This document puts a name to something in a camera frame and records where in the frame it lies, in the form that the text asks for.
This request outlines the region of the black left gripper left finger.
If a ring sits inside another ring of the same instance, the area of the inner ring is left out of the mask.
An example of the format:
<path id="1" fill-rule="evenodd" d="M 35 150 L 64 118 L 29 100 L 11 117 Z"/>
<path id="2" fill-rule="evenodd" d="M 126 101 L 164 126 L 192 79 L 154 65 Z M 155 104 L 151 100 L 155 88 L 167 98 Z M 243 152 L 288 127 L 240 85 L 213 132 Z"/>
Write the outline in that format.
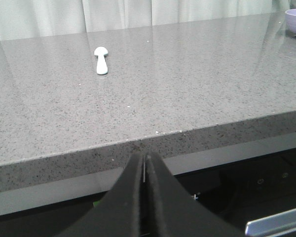
<path id="1" fill-rule="evenodd" d="M 131 155 L 124 171 L 99 204 L 59 237 L 139 237 L 143 157 Z"/>

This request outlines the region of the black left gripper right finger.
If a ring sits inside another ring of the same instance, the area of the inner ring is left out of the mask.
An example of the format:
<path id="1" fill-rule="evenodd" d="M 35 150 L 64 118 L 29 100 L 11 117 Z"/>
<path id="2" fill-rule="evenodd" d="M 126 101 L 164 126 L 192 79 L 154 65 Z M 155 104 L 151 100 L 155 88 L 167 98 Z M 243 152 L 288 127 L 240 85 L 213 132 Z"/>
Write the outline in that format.
<path id="1" fill-rule="evenodd" d="M 243 236 L 238 229 L 194 200 L 157 153 L 147 153 L 145 165 L 151 236 Z"/>

